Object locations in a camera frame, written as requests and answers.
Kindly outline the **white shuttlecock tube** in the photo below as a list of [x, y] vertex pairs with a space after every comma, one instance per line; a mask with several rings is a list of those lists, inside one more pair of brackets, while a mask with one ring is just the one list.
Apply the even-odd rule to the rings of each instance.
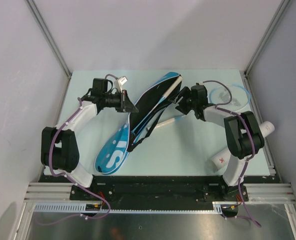
[[231, 156], [237, 158], [246, 157], [253, 153], [258, 153], [264, 146], [264, 139], [274, 131], [274, 125], [265, 121], [260, 125], [255, 125], [250, 132], [242, 132], [244, 125], [240, 120], [229, 124], [226, 130], [227, 147], [212, 156], [207, 164], [212, 172], [217, 172], [226, 166]]

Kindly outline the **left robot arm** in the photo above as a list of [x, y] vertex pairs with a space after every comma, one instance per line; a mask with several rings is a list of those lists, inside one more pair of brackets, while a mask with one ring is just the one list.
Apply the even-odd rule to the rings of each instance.
[[123, 88], [126, 82], [125, 76], [116, 77], [114, 81], [107, 77], [94, 78], [92, 87], [78, 98], [77, 110], [62, 124], [42, 130], [42, 164], [49, 168], [52, 176], [64, 176], [82, 186], [80, 193], [88, 200], [97, 196], [98, 187], [92, 184], [93, 175], [80, 163], [76, 136], [104, 108], [114, 108], [119, 113], [138, 112]]

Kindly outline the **blue racket bag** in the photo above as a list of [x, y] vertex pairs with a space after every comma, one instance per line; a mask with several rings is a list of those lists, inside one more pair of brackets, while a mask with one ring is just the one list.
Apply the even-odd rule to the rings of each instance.
[[168, 72], [140, 95], [135, 102], [139, 111], [129, 113], [127, 121], [99, 151], [94, 162], [97, 172], [103, 175], [115, 173], [129, 153], [151, 135], [165, 109], [172, 104], [169, 98], [180, 92], [182, 82], [167, 99], [162, 99], [178, 76], [181, 74]]

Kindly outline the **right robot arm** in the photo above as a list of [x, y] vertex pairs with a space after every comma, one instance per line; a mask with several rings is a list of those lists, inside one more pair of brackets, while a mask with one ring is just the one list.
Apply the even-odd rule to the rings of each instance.
[[219, 196], [229, 201], [241, 188], [244, 174], [252, 158], [264, 147], [265, 140], [253, 112], [237, 113], [223, 106], [229, 102], [209, 103], [203, 84], [184, 87], [175, 97], [176, 109], [184, 115], [194, 111], [198, 120], [214, 123], [225, 130], [227, 148], [231, 153], [227, 168], [221, 176]]

